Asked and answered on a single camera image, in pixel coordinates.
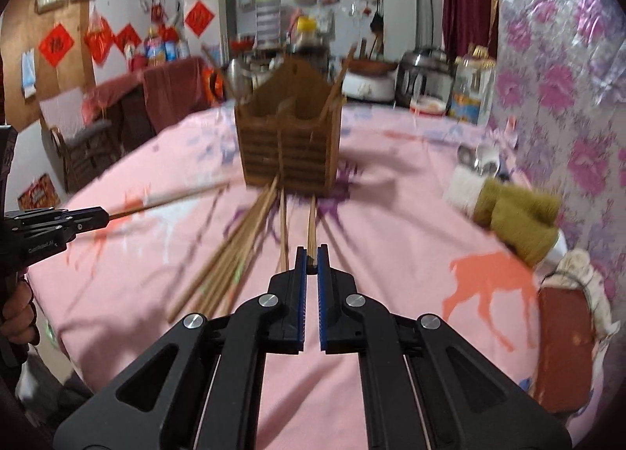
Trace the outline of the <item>person's left hand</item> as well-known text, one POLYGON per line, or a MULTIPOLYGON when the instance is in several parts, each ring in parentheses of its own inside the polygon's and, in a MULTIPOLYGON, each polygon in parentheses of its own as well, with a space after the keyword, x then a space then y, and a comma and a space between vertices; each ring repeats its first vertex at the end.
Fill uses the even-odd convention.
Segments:
POLYGON ((26 278, 19 278, 1 311, 1 335, 14 344, 38 345, 39 330, 33 291, 26 278))

